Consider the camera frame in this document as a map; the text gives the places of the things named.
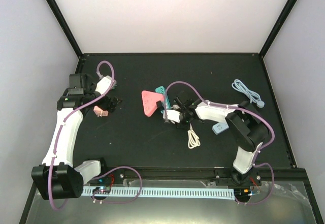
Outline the pink square socket adapter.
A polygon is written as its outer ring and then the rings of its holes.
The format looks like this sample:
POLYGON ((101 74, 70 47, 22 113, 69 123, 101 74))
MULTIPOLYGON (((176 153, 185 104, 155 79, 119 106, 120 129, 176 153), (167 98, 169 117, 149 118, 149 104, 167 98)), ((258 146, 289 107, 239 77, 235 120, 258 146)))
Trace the pink square socket adapter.
POLYGON ((107 117, 109 115, 107 110, 103 110, 99 106, 95 106, 93 111, 97 117, 107 117))

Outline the light blue power strip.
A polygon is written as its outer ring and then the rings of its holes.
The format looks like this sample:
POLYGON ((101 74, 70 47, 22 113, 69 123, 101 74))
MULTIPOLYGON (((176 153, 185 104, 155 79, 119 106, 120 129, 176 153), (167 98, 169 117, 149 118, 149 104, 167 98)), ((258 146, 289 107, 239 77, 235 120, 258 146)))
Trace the light blue power strip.
POLYGON ((224 132, 225 130, 227 130, 229 128, 227 123, 222 123, 222 122, 218 122, 217 124, 215 124, 212 127, 212 131, 216 134, 219 135, 222 132, 224 132))

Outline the pink triangular power strip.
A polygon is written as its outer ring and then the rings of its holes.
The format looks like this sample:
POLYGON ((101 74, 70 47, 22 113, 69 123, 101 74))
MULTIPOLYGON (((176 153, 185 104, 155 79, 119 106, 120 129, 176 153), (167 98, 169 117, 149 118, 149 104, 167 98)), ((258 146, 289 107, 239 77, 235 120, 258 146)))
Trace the pink triangular power strip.
POLYGON ((151 117, 157 110, 157 102, 163 102, 164 96, 161 93, 144 90, 141 92, 144 114, 151 117))

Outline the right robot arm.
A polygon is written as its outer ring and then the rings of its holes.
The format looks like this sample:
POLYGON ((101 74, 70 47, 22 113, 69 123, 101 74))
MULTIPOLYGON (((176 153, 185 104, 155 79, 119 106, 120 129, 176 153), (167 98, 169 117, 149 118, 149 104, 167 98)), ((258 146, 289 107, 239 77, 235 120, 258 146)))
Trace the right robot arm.
POLYGON ((268 137, 274 140, 275 135, 270 124, 247 101, 225 105, 177 97, 175 103, 175 107, 165 112, 165 119, 178 127, 190 125, 194 120, 225 124, 238 146, 231 179, 237 185, 244 184, 249 179, 249 172, 254 167, 265 140, 268 137))

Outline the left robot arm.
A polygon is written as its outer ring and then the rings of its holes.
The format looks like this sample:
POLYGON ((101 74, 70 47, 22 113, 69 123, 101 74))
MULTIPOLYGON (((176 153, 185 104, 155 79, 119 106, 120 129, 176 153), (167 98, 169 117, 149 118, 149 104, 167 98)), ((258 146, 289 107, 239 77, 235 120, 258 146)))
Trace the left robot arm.
POLYGON ((109 170, 102 158, 86 160, 74 167, 73 152, 87 112, 97 108, 108 115, 121 103, 121 99, 107 95, 115 85, 116 80, 111 76, 100 76, 98 82, 88 74, 69 76, 69 87, 57 101, 57 122, 49 150, 42 163, 31 171, 43 199, 78 198, 91 179, 98 183, 108 179, 109 170))

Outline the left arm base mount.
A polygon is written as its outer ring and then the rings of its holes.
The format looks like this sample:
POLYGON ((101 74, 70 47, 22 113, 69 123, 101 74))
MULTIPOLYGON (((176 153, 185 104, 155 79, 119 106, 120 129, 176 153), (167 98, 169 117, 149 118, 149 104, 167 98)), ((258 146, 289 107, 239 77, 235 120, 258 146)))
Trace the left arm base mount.
POLYGON ((102 168, 99 175, 93 177, 88 181, 91 185, 115 185, 122 184, 125 176, 125 169, 123 167, 107 167, 102 168))

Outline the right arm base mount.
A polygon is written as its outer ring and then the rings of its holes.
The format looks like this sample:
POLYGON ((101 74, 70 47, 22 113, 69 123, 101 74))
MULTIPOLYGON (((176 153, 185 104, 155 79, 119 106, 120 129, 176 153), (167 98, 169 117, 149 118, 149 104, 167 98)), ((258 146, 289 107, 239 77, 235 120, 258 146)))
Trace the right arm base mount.
POLYGON ((250 187, 253 185, 261 186, 261 180, 256 169, 251 169, 245 174, 241 174, 234 168, 217 168, 214 170, 217 185, 229 187, 250 187))

